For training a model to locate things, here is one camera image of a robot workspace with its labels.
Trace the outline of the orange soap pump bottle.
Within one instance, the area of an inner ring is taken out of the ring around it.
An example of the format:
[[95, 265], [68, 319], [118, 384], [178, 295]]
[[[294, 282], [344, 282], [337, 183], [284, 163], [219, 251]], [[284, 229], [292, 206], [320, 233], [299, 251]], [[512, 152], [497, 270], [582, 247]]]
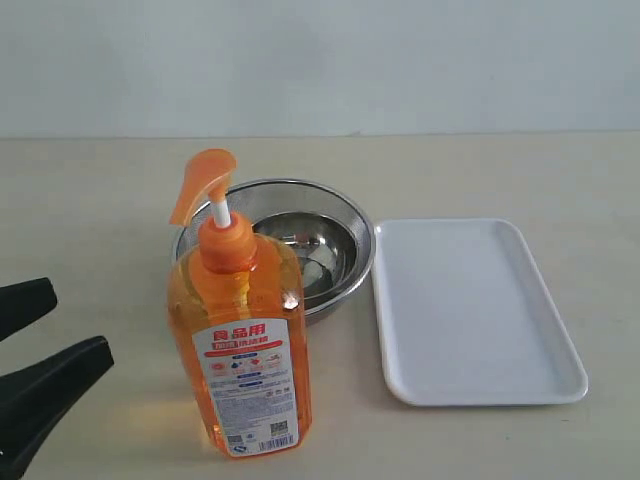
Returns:
[[186, 165], [170, 222], [197, 244], [169, 274], [169, 325], [211, 442], [231, 458], [298, 447], [312, 424], [304, 292], [294, 251], [254, 231], [226, 194], [236, 159], [207, 149]]

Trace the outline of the small stainless steel bowl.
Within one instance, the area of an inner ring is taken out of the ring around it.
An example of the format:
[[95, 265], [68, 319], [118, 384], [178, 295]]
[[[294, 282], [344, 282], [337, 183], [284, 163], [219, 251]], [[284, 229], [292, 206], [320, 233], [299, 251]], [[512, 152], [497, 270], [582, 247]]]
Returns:
[[276, 238], [294, 251], [307, 308], [336, 296], [355, 265], [357, 247], [353, 236], [327, 216], [311, 212], [271, 215], [256, 222], [254, 231]]

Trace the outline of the steel mesh strainer basket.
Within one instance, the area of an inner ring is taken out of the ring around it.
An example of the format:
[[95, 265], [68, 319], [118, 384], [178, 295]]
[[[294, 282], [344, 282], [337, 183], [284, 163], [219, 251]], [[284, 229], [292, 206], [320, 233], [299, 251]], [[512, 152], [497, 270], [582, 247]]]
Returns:
[[[204, 204], [196, 198], [200, 192]], [[294, 251], [254, 231], [259, 220], [286, 212], [334, 219], [356, 243], [355, 265], [337, 295], [310, 308]], [[189, 342], [197, 332], [255, 340], [277, 327], [293, 341], [304, 340], [308, 317], [356, 290], [375, 253], [373, 228], [361, 210], [311, 181], [267, 179], [230, 187], [218, 179], [203, 190], [185, 185], [170, 221], [183, 228], [167, 287], [168, 323], [178, 341]]]

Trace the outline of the white rectangular plastic tray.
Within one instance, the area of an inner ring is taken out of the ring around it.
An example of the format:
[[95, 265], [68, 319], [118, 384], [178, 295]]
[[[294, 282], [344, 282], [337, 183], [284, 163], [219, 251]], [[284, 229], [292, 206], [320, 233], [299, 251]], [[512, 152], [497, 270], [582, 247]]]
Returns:
[[579, 354], [521, 231], [498, 218], [396, 219], [371, 269], [382, 369], [419, 407], [563, 405]]

